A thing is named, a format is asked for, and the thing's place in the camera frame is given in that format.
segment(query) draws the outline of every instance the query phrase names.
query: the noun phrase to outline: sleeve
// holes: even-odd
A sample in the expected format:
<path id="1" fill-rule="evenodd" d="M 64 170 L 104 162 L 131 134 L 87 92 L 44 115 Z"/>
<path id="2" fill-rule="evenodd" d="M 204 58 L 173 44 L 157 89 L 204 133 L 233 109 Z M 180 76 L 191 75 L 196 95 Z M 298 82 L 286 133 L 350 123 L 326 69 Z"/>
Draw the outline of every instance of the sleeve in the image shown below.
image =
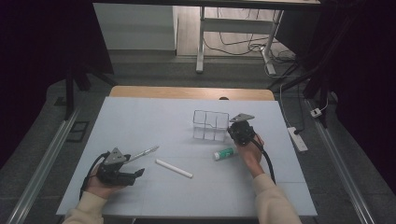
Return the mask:
<path id="1" fill-rule="evenodd" d="M 266 174 L 253 179 L 256 192 L 256 209 L 261 224 L 301 224 L 291 203 L 283 191 L 277 187 L 271 177 Z"/>
<path id="2" fill-rule="evenodd" d="M 102 208 L 106 202 L 106 199 L 84 191 L 77 207 L 67 212 L 64 223 L 103 224 Z"/>

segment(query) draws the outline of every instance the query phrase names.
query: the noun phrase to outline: white power strip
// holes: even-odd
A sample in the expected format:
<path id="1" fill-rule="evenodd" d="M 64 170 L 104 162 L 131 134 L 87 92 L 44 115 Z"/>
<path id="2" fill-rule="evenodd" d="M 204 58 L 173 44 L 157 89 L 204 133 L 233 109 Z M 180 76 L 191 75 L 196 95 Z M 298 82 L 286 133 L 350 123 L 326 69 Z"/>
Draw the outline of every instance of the white power strip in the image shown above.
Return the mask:
<path id="1" fill-rule="evenodd" d="M 294 131 L 296 131 L 296 128 L 290 127 L 290 128 L 288 128 L 288 131 L 289 131 L 291 140 L 293 140 L 293 143 L 297 147 L 297 149 L 300 152 L 307 151 L 308 148 L 306 147 L 306 145 L 303 141 L 303 138 L 301 138 L 301 136 L 299 134 L 294 133 Z"/>

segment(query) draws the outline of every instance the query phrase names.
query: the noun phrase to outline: wooden floor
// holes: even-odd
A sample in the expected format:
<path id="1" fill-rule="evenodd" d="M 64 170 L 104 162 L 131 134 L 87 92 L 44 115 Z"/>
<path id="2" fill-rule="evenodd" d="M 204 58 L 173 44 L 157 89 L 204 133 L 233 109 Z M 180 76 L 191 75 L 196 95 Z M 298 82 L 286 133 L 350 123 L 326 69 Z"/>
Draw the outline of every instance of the wooden floor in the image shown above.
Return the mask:
<path id="1" fill-rule="evenodd" d="M 200 8 L 199 7 L 177 7 L 178 28 L 177 28 L 177 55 L 178 56 L 196 56 L 199 39 L 200 27 Z M 273 10 L 263 9 L 243 9 L 243 8 L 217 8 L 207 7 L 205 9 L 206 18 L 225 18 L 239 20 L 260 20 L 271 21 L 273 19 Z M 224 43 L 234 43 L 239 41 L 249 41 L 252 34 L 231 34 L 231 33 L 214 33 L 205 32 L 204 38 L 206 44 L 212 48 L 205 46 L 205 56 L 233 56 L 224 52 L 213 49 L 222 49 L 231 53 L 240 54 L 248 51 L 248 42 L 225 45 L 221 42 L 220 35 Z M 252 39 L 267 37 L 268 35 L 253 35 Z M 251 41 L 250 44 L 265 44 L 266 39 Z M 273 53 L 277 55 L 280 51 L 287 48 L 280 43 L 274 43 L 272 46 Z M 282 56 L 290 56 L 292 52 L 282 54 Z M 259 52 L 249 52 L 243 57 L 261 57 Z"/>

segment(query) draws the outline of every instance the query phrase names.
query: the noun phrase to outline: hand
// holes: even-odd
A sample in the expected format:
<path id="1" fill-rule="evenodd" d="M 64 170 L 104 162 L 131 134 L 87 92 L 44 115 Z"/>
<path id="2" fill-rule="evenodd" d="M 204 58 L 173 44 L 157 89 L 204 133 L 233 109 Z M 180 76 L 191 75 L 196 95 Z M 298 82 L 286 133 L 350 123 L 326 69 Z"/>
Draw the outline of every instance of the hand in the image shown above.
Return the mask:
<path id="1" fill-rule="evenodd" d="M 254 140 L 256 140 L 262 146 L 264 145 L 264 141 L 262 141 L 262 138 L 258 134 L 254 136 Z M 239 146 L 238 144 L 235 145 L 238 149 L 239 156 L 242 157 L 242 159 L 244 160 L 245 165 L 249 169 L 253 178 L 258 175 L 264 174 L 264 170 L 260 165 L 260 161 L 262 160 L 262 153 L 256 147 L 256 145 L 254 145 L 252 142 L 249 142 L 245 146 Z"/>
<path id="2" fill-rule="evenodd" d="M 123 189 L 126 186 L 112 186 L 102 183 L 98 177 L 96 177 L 96 172 L 98 171 L 99 165 L 96 165 L 92 170 L 91 178 L 88 181 L 88 186 L 85 191 L 97 195 L 101 198 L 108 199 L 110 195 L 119 189 Z"/>

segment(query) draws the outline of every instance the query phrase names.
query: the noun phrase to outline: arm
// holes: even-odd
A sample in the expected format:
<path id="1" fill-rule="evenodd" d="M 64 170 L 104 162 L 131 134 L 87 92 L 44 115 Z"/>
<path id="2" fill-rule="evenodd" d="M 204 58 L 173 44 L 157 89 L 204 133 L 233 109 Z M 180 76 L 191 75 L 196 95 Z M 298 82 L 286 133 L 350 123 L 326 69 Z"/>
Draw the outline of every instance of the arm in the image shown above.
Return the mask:
<path id="1" fill-rule="evenodd" d="M 258 135 L 255 136 L 255 140 L 264 144 Z M 271 177 L 264 173 L 260 165 L 262 154 L 259 149 L 252 143 L 236 147 L 254 178 L 253 187 L 256 192 L 256 209 L 260 223 L 301 223 L 285 194 L 274 184 Z"/>
<path id="2" fill-rule="evenodd" d="M 108 197 L 125 186 L 109 186 L 100 182 L 95 176 L 98 166 L 92 171 L 92 177 L 88 182 L 88 186 L 76 208 L 70 209 L 65 218 L 64 223 L 104 223 L 102 218 L 102 208 L 105 206 Z"/>

